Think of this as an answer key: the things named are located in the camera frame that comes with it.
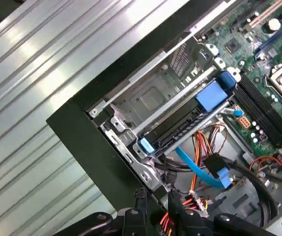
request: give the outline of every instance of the motherboard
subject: motherboard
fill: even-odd
[[[231,106],[244,115],[227,121],[256,155],[282,152],[282,0],[243,1],[199,41],[242,74]]]

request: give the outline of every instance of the corrugated metal surface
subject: corrugated metal surface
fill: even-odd
[[[45,120],[187,1],[28,0],[0,23],[0,236],[114,212]]]

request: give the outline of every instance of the screw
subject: screw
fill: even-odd
[[[187,215],[194,215],[194,211],[193,210],[186,210],[186,214]]]
[[[99,214],[98,216],[97,216],[97,219],[98,220],[105,220],[107,217],[105,216],[105,215],[102,215],[102,214]]]
[[[223,221],[230,221],[230,219],[226,215],[221,215],[220,219],[223,220]]]

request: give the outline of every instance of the black ram slot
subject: black ram slot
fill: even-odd
[[[282,134],[274,127],[270,120],[258,108],[258,106],[248,97],[241,87],[235,91],[235,98],[238,103],[246,110],[246,112],[257,121],[258,125],[263,129],[270,141],[276,145],[282,145]]]
[[[282,118],[274,110],[274,108],[267,102],[267,100],[262,96],[262,94],[256,89],[253,83],[248,79],[248,77],[243,74],[240,87],[246,92],[246,94],[257,104],[261,111],[263,111],[266,116],[271,120],[271,123],[282,133]]]

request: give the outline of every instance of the green circuit board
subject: green circuit board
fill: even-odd
[[[265,30],[267,21],[278,18],[282,25],[282,6],[250,32],[245,33],[239,30],[232,30],[232,26],[237,20],[257,2],[258,1],[253,0],[239,5],[232,13],[212,27],[211,30],[213,33],[208,35],[204,41],[218,47],[220,56],[225,61],[226,66],[234,66],[245,71],[247,77],[253,82],[255,87],[282,117],[282,97],[272,88],[268,88],[264,80],[264,77],[271,73],[271,69],[275,65],[282,63],[282,37],[264,50],[266,55],[264,60],[256,61],[254,58],[256,48],[272,36],[272,34],[267,33]],[[264,5],[256,8],[256,11],[264,11],[273,2],[272,0],[266,1]],[[272,94],[276,96],[278,102],[275,102],[271,98]],[[252,122],[251,117],[247,114],[245,114],[245,116]],[[264,142],[259,141],[254,144],[250,137],[252,132],[256,132],[254,127],[244,129],[237,120],[230,118],[230,121],[244,140],[251,146],[256,155],[273,155],[280,151],[279,148],[276,148],[269,140]]]

